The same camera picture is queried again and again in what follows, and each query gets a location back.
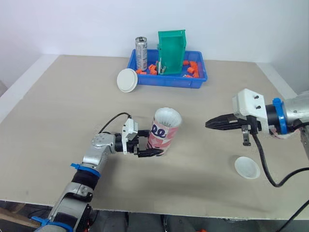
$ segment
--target blue plastic tray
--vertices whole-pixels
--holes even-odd
[[[151,64],[155,64],[158,60],[158,50],[147,50],[147,67]],[[168,86],[168,87],[182,87],[182,88],[200,88],[202,83],[207,81],[207,73],[204,65],[202,54],[198,51],[185,51],[184,60],[195,61],[197,63],[199,78],[183,77],[183,75],[190,73],[187,72],[189,65],[184,65],[181,74],[174,75],[150,75],[147,69],[147,74],[138,74],[139,85],[150,86]],[[136,70],[136,52],[132,51],[132,55],[127,65],[127,68]]]

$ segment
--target white bowl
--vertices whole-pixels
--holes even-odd
[[[239,157],[235,161],[235,169],[238,172],[239,175],[246,179],[256,179],[260,176],[260,168],[256,164],[256,162],[253,161],[253,159],[249,157]]]

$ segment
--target green plastic bin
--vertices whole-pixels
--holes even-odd
[[[159,62],[166,67],[160,75],[181,74],[186,46],[185,30],[159,31]]]

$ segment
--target silver can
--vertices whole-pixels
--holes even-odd
[[[137,37],[135,39],[136,46],[136,66],[137,69],[147,69],[147,38]]]

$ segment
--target floor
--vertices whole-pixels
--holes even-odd
[[[0,201],[0,207],[10,209],[11,202]],[[46,218],[50,207],[27,204],[19,214]],[[232,221],[222,218],[161,216],[154,214],[100,211],[92,232],[162,232],[162,221],[168,232],[275,232],[282,220],[243,220]],[[283,232],[308,232],[309,220],[295,220]],[[32,232],[33,228],[0,220],[0,232]]]

